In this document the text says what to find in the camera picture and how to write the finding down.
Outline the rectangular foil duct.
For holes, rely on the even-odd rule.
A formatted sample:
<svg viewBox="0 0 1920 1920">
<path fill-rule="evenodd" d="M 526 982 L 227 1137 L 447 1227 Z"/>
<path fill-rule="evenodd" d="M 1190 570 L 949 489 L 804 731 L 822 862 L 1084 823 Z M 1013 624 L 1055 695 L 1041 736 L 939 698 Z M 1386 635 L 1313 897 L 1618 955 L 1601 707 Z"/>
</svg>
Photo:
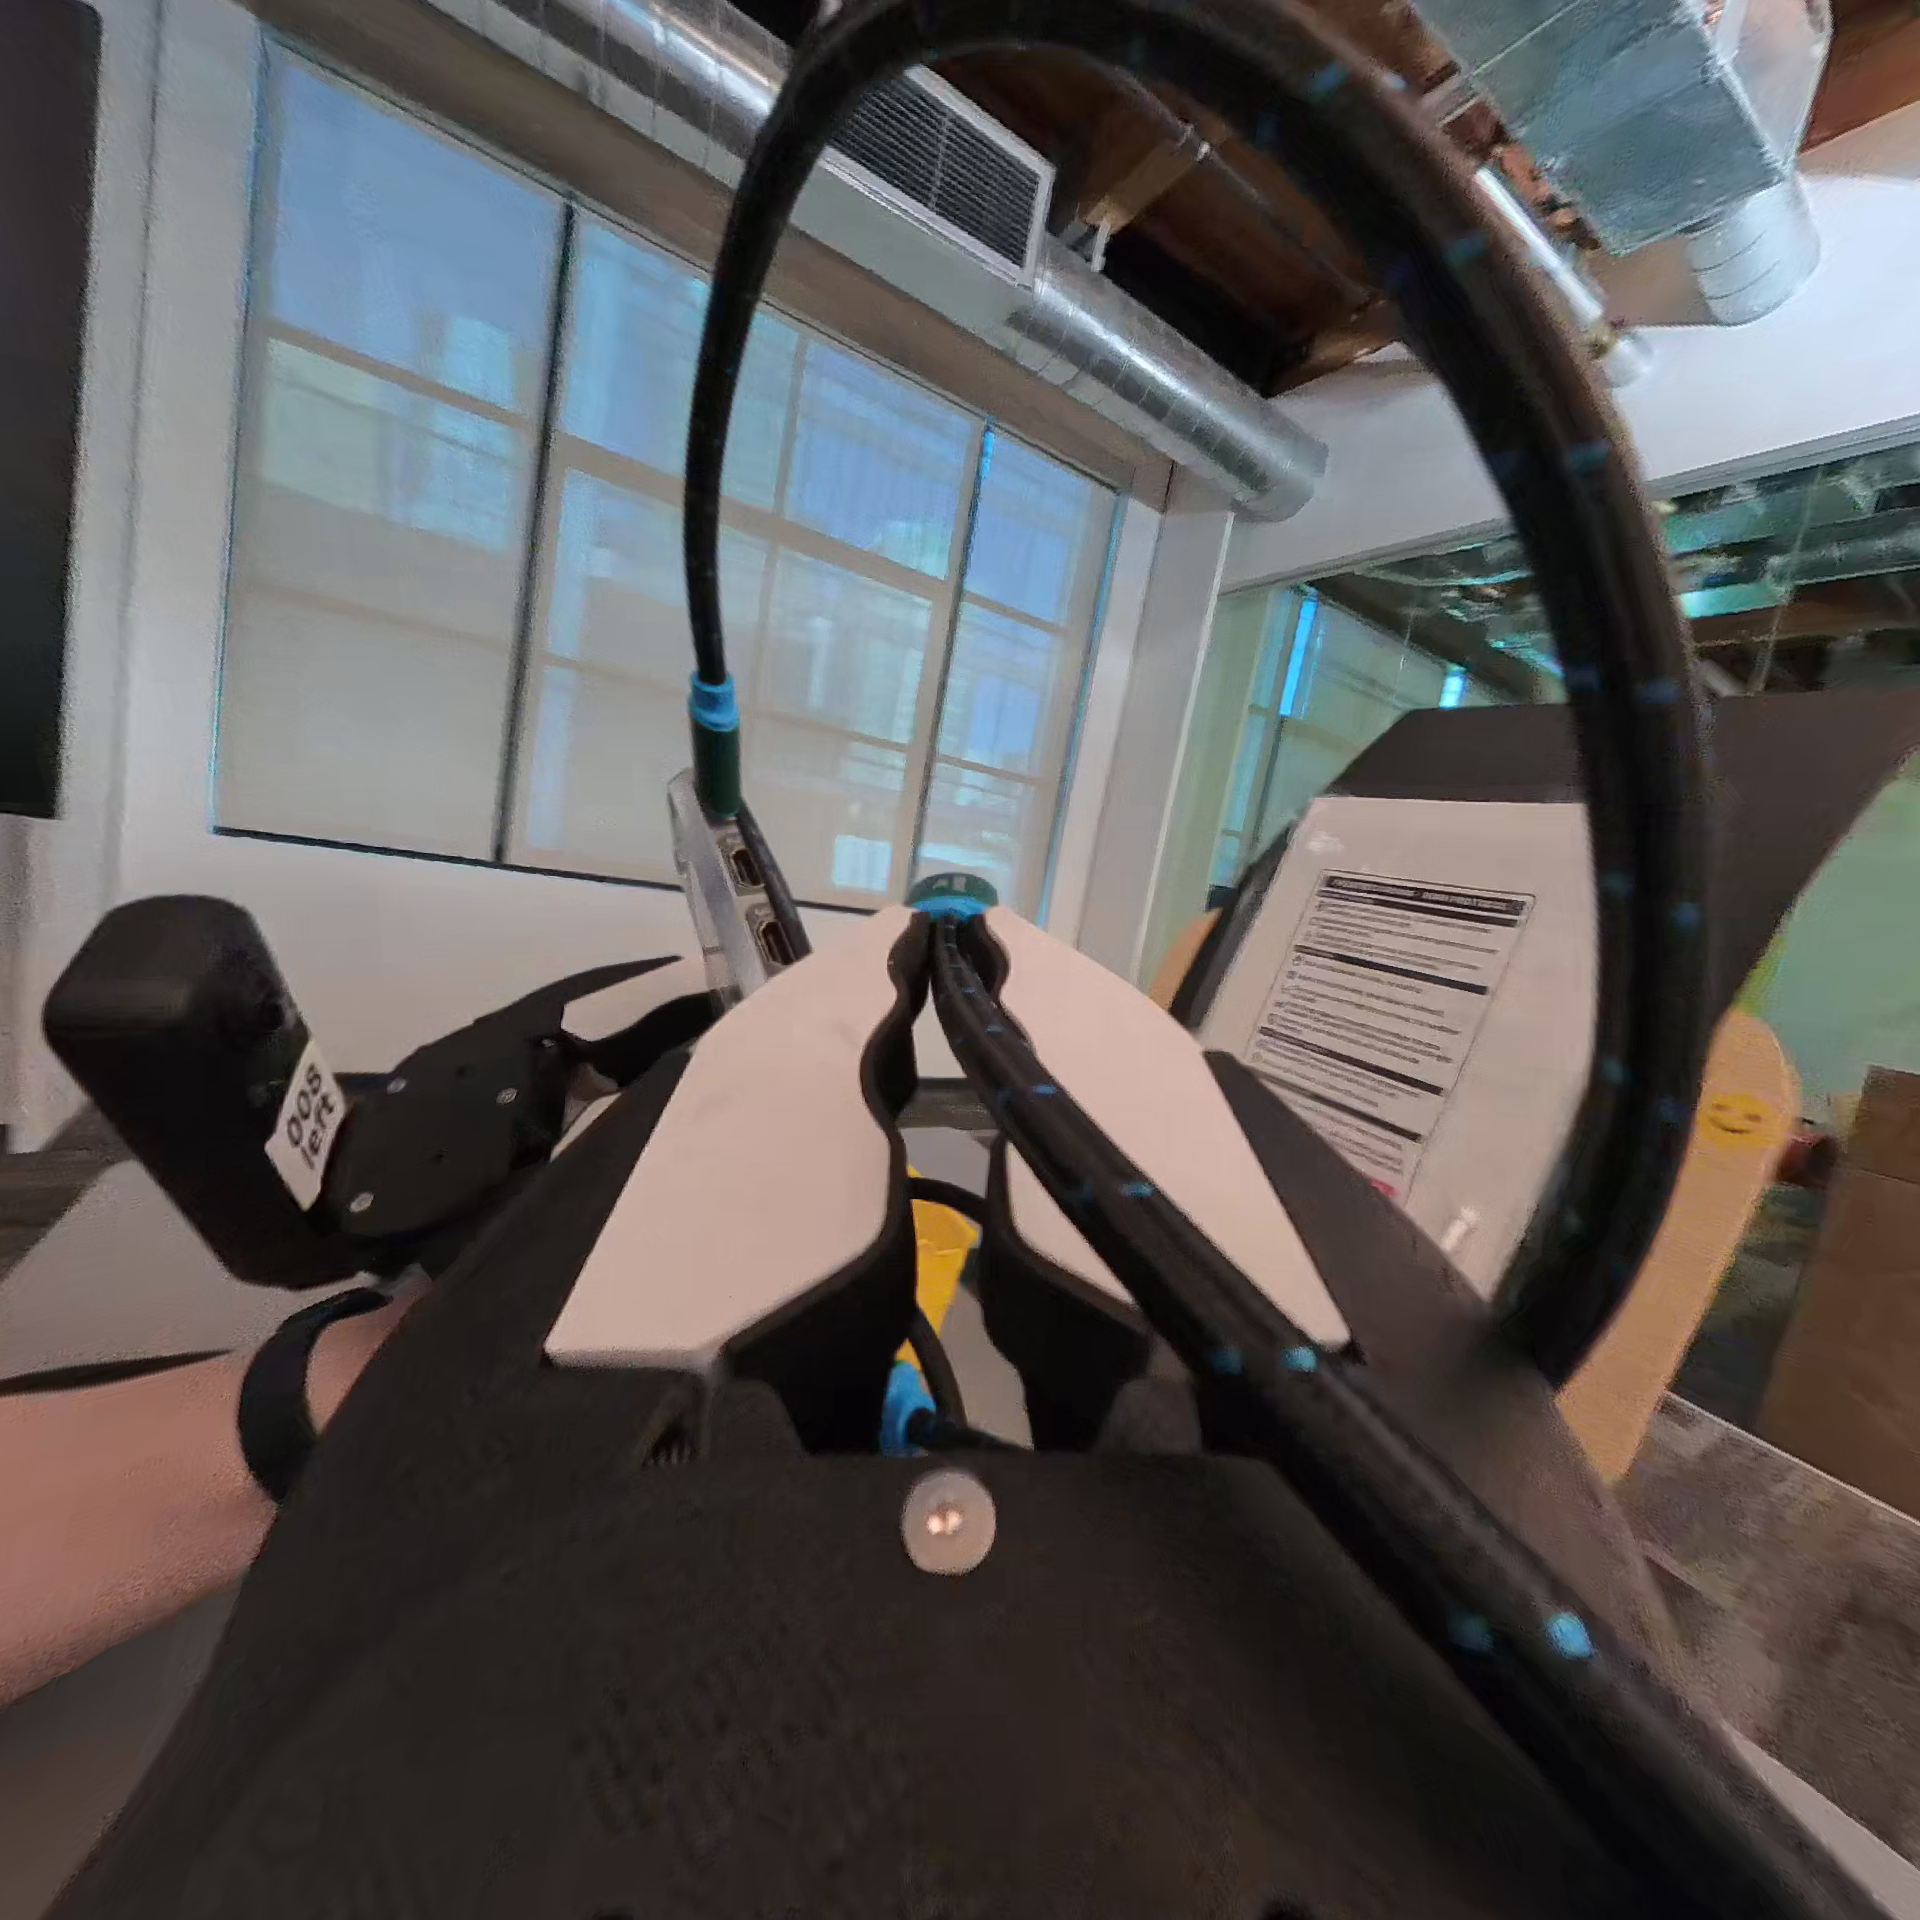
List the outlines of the rectangular foil duct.
<svg viewBox="0 0 1920 1920">
<path fill-rule="evenodd" d="M 1415 11 L 1611 256 L 1679 238 L 1710 316 L 1814 275 L 1799 174 L 1826 2 L 1422 2 Z"/>
</svg>

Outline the person's left forearm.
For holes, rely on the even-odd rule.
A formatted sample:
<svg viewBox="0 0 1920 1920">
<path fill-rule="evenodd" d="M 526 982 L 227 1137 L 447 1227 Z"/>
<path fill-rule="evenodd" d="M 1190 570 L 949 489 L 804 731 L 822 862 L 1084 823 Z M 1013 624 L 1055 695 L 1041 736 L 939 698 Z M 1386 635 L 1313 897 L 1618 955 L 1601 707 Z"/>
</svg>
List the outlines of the person's left forearm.
<svg viewBox="0 0 1920 1920">
<path fill-rule="evenodd" d="M 241 1354 L 2 1403 L 2 1704 L 230 1586 L 275 1504 L 238 1442 Z"/>
</svg>

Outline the large black monitor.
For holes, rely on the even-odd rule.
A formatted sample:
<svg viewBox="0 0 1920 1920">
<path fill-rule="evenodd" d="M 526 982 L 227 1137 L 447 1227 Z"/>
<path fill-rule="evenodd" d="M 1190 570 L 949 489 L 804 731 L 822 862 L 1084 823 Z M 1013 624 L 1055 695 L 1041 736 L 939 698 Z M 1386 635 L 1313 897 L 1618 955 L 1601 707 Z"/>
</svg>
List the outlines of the large black monitor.
<svg viewBox="0 0 1920 1920">
<path fill-rule="evenodd" d="M 60 810 L 102 22 L 2 6 L 2 812 Z"/>
</svg>

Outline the large grid window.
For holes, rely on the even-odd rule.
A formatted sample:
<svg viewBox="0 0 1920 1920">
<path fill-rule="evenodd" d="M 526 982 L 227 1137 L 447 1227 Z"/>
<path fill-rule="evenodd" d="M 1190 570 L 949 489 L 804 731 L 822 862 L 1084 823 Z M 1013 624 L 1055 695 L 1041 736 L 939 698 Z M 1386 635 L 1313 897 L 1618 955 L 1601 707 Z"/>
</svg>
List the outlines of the large grid window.
<svg viewBox="0 0 1920 1920">
<path fill-rule="evenodd" d="M 669 882 L 706 276 L 271 48 L 214 826 Z M 802 905 L 1044 904 L 1118 496 L 764 307 L 726 447 L 750 806 Z"/>
</svg>

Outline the yellow plastic bin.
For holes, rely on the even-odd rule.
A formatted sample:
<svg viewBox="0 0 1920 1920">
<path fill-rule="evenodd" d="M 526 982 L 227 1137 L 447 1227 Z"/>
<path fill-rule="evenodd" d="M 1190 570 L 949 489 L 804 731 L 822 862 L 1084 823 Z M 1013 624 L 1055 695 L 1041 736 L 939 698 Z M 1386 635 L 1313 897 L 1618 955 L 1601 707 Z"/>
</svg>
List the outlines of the yellow plastic bin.
<svg viewBox="0 0 1920 1920">
<path fill-rule="evenodd" d="M 937 1336 L 946 1329 L 979 1247 L 977 1198 L 966 1194 L 965 1200 L 965 1207 L 955 1207 L 929 1191 L 914 1190 L 910 1194 L 916 1235 L 916 1311 Z"/>
</svg>

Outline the round spiral metal duct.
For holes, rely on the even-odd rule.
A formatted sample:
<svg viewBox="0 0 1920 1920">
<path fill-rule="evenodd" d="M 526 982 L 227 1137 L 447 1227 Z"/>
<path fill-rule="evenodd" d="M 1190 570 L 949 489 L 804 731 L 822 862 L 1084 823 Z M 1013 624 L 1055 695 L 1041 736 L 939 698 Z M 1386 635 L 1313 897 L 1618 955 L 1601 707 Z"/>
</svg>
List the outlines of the round spiral metal duct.
<svg viewBox="0 0 1920 1920">
<path fill-rule="evenodd" d="M 788 67 L 734 6 L 445 6 L 499 51 L 731 191 Z M 1282 522 L 1327 450 L 1050 232 L 1011 283 L 814 164 L 790 225 L 891 294 L 1197 474 L 1236 513 Z"/>
</svg>

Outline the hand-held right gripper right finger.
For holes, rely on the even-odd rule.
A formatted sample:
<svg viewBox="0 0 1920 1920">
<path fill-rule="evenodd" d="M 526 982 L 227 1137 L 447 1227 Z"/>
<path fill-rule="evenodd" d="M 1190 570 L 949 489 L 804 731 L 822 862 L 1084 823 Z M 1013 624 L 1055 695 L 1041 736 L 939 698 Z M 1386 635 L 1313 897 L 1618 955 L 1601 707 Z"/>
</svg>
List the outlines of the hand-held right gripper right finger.
<svg viewBox="0 0 1920 1920">
<path fill-rule="evenodd" d="M 929 913 L 929 985 L 998 1131 L 979 1299 L 1003 1356 L 1343 1354 L 1206 1055 L 1002 908 Z"/>
</svg>

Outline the metal hdmi splitter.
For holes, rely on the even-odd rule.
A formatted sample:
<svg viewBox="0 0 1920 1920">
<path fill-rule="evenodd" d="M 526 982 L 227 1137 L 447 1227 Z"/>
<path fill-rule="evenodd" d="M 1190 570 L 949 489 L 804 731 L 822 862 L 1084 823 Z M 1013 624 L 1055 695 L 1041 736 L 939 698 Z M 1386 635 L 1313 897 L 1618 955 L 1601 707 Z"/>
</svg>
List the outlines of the metal hdmi splitter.
<svg viewBox="0 0 1920 1920">
<path fill-rule="evenodd" d="M 690 771 L 669 779 L 666 802 L 709 996 L 725 1016 L 807 959 L 811 943 L 747 806 L 726 819 L 711 812 Z"/>
</svg>

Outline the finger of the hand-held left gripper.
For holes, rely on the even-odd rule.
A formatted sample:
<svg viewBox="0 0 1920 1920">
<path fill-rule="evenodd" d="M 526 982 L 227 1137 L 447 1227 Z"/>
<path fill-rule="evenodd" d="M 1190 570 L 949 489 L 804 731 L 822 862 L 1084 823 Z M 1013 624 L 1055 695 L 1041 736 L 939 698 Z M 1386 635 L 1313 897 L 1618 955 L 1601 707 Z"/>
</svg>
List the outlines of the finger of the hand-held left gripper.
<svg viewBox="0 0 1920 1920">
<path fill-rule="evenodd" d="M 606 1097 L 638 1083 L 671 1051 L 697 1043 L 722 1009 L 709 993 L 668 1000 L 601 1041 L 578 1041 L 578 1097 Z"/>
<path fill-rule="evenodd" d="M 686 959 L 590 967 L 543 985 L 543 1036 L 610 1041 L 686 996 Z"/>
</svg>

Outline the white air vent grille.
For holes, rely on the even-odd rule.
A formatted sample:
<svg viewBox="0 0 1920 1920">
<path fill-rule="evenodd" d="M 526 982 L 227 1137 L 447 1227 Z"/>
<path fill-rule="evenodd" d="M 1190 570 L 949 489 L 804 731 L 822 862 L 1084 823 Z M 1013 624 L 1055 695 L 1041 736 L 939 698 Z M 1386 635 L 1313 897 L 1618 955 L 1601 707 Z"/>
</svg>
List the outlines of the white air vent grille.
<svg viewBox="0 0 1920 1920">
<path fill-rule="evenodd" d="M 822 170 L 998 280 L 1034 281 L 1059 170 L 929 68 L 873 86 L 828 143 Z"/>
</svg>

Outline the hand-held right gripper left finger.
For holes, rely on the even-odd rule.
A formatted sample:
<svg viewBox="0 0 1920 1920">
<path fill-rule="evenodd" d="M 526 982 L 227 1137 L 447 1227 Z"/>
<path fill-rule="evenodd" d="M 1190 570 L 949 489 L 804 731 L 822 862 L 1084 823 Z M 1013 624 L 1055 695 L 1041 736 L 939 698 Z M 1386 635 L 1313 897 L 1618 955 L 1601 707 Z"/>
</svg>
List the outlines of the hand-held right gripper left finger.
<svg viewBox="0 0 1920 1920">
<path fill-rule="evenodd" d="M 902 1200 L 916 915 L 887 905 L 697 1043 L 543 1339 L 564 1368 L 711 1368 L 881 1248 Z"/>
</svg>

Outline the brown cardboard box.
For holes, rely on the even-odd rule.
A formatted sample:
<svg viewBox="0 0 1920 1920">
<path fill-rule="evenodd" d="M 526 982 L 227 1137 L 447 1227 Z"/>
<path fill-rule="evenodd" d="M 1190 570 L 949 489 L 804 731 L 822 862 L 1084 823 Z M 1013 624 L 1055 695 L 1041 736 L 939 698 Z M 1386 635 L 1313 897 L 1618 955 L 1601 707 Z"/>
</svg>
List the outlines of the brown cardboard box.
<svg viewBox="0 0 1920 1920">
<path fill-rule="evenodd" d="M 1759 1438 L 1918 1515 L 1918 1076 L 1874 1067 L 1759 1406 Z"/>
</svg>

